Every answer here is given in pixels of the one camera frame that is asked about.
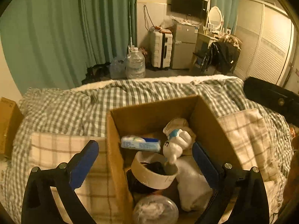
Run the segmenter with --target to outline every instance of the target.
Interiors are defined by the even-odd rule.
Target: vanity table
[[[221,11],[218,7],[214,6],[210,9],[207,16],[206,28],[213,28],[213,32],[216,32],[218,29],[221,30],[223,24],[223,17]],[[212,37],[208,34],[197,34],[195,50],[192,54],[192,59],[189,69],[191,70],[196,63],[196,60],[203,60],[208,48],[211,44],[217,41],[218,38]]]

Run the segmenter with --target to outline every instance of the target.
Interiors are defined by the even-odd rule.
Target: metal screw
[[[64,168],[66,168],[66,166],[67,166],[67,163],[66,163],[66,162],[62,162],[62,163],[60,163],[60,164],[58,165],[58,167],[59,167],[60,169],[64,169]]]
[[[278,100],[278,105],[279,105],[279,106],[283,106],[283,105],[284,105],[284,99],[283,99],[283,98],[280,98],[280,99]]]
[[[226,168],[226,169],[232,169],[232,165],[230,164],[230,163],[226,163],[226,164],[224,164],[224,167]]]
[[[252,170],[256,173],[258,173],[260,171],[257,167],[253,167]]]
[[[32,169],[31,169],[31,172],[33,172],[33,173],[35,173],[35,172],[37,172],[38,171],[38,167],[33,167]]]

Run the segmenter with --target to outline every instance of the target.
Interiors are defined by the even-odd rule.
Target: green curtain
[[[231,28],[232,34],[236,31],[239,0],[211,0],[211,7],[217,6],[224,16],[223,28]]]
[[[136,44],[136,0],[13,0],[0,17],[0,34],[20,92],[78,87],[87,67],[123,59],[129,2]]]

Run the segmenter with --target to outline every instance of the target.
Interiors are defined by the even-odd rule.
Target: wardrobe
[[[260,0],[240,0],[235,35],[242,50],[234,73],[279,85],[290,60],[294,26],[287,14]]]

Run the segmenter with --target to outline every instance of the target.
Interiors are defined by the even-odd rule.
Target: tape roll
[[[154,173],[142,164],[157,161],[162,164],[167,175]],[[139,151],[136,153],[132,162],[131,170],[140,183],[153,189],[166,189],[171,185],[178,174],[178,167],[175,164],[170,165],[166,162],[167,158],[163,155],[153,152]]]

